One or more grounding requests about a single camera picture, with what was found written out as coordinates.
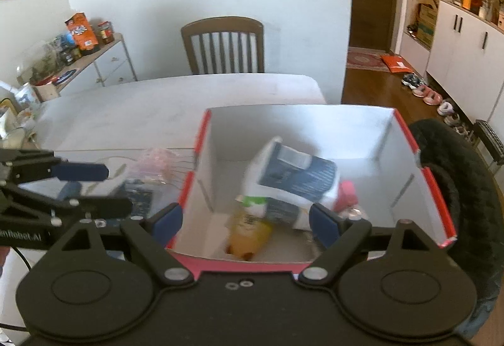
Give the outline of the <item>red patterned door rug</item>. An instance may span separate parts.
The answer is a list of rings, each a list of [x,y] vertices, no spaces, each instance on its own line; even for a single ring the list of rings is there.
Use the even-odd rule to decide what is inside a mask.
[[[347,55],[347,68],[388,72],[389,69],[382,57],[386,53],[375,49],[350,47]]]

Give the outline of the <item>pink binder clip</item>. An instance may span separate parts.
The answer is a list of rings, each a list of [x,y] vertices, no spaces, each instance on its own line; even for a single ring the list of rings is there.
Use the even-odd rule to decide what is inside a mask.
[[[341,181],[338,186],[337,200],[333,211],[342,214],[345,210],[351,210],[359,205],[356,189],[352,181]]]

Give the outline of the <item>orange parcel bag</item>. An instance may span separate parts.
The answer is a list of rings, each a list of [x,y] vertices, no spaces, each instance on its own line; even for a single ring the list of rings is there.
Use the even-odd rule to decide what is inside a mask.
[[[414,69],[401,57],[396,55],[382,55],[381,60],[391,74],[414,73]]]

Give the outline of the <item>red white cardboard box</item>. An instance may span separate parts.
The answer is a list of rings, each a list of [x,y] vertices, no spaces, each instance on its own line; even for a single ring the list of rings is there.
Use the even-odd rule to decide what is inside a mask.
[[[397,110],[250,105],[205,112],[170,243],[190,269],[297,272],[319,254],[314,204],[392,228],[409,219],[438,245],[457,238],[432,172]]]

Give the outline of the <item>wooden slat-back chair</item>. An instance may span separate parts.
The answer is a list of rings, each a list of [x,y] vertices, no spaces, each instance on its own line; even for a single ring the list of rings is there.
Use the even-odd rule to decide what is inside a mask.
[[[186,24],[181,36],[194,75],[265,71],[264,26],[253,18],[204,18]]]

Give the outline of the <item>pink clear plastic packet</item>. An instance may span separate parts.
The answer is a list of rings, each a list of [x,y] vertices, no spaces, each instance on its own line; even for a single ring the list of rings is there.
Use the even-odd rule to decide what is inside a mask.
[[[185,177],[194,168],[192,150],[152,148],[141,153],[132,163],[126,184],[133,188],[181,188]]]

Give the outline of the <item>white storage cabinet wall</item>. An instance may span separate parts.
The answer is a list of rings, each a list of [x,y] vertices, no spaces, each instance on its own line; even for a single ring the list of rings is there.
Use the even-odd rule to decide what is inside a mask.
[[[503,0],[408,0],[402,55],[471,121],[503,132]]]

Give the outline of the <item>black metal rack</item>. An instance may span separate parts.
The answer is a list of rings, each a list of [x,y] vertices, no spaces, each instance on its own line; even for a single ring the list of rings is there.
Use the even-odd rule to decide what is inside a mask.
[[[503,142],[493,130],[491,125],[485,120],[476,120],[472,126],[472,136],[473,136],[473,146],[477,148],[482,144],[488,154],[492,158],[491,163],[488,165],[489,171],[492,175],[496,175],[497,172],[503,166],[504,160],[504,146]]]

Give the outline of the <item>orange snack box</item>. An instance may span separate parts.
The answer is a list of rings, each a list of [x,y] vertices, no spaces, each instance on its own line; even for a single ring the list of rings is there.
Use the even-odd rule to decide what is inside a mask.
[[[77,12],[65,22],[73,41],[83,55],[100,50],[99,41],[84,12]]]

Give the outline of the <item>yellow bottle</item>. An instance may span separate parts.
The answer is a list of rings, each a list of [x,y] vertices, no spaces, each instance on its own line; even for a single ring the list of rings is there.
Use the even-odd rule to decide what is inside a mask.
[[[239,210],[232,217],[225,252],[237,259],[250,262],[267,244],[272,235],[270,222],[251,216],[245,210]]]

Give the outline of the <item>white blue tissue pack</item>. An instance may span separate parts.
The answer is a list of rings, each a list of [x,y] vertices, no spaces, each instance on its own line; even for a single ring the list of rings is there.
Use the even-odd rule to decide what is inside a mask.
[[[297,151],[274,137],[250,161],[236,200],[251,216],[308,231],[311,206],[333,207],[339,184],[334,161]]]

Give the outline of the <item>white side drawer cabinet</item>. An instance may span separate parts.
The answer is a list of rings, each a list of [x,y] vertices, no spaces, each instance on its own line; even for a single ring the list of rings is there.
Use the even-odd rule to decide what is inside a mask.
[[[138,80],[120,33],[114,34],[113,42],[103,45],[98,52],[83,56],[55,78],[56,81],[35,87],[42,102]]]

